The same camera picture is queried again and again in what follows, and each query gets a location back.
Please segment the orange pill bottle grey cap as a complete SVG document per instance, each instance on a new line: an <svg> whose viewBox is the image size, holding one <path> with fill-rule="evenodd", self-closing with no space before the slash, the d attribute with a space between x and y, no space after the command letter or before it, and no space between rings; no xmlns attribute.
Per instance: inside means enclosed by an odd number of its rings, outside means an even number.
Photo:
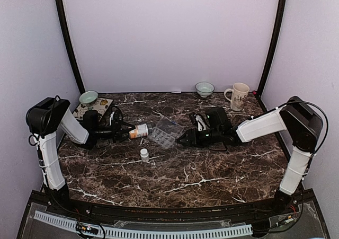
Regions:
<svg viewBox="0 0 339 239"><path fill-rule="evenodd" d="M143 123L136 125L135 129L129 131L129 138L135 139L140 137L147 137L153 132L152 125L150 123Z"/></svg>

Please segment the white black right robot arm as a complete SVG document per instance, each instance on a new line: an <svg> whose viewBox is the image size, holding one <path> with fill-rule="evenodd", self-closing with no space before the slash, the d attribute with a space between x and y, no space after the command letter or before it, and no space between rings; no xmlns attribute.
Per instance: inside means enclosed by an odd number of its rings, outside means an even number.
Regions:
<svg viewBox="0 0 339 239"><path fill-rule="evenodd" d="M290 207L289 196L295 193L299 183L308 174L312 160L324 144L329 130L326 113L319 106L303 101L298 96L237 125L231 124L221 107L208 110L206 118L206 129L191 128L176 140L177 143L197 148L223 143L225 147L229 147L278 132L285 131L289 134L292 153L279 186L279 191L283 194L270 204L270 210L276 215L284 213Z"/></svg>

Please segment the clear plastic pill organizer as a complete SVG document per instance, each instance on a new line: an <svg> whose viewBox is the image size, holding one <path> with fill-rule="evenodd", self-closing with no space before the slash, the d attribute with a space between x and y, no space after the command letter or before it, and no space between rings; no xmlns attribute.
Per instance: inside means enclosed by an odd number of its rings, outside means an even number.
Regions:
<svg viewBox="0 0 339 239"><path fill-rule="evenodd" d="M180 137L183 131L184 127L167 117L162 117L153 127L148 138L164 149L169 149L175 144L176 139Z"/></svg>

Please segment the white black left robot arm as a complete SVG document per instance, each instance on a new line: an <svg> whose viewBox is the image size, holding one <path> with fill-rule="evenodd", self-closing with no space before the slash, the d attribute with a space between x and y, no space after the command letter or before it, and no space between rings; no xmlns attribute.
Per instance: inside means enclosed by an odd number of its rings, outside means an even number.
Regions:
<svg viewBox="0 0 339 239"><path fill-rule="evenodd" d="M124 121L119 108L111 113L109 124L103 126L100 124L98 111L85 111L79 121L69 107L70 102L66 99L48 97L31 107L26 114L26 123L31 133L29 144L37 149L44 185L52 191L67 188L57 151L59 128L74 144L84 149L92 149L99 139L125 141L129 138L129 132L136 128Z"/></svg>

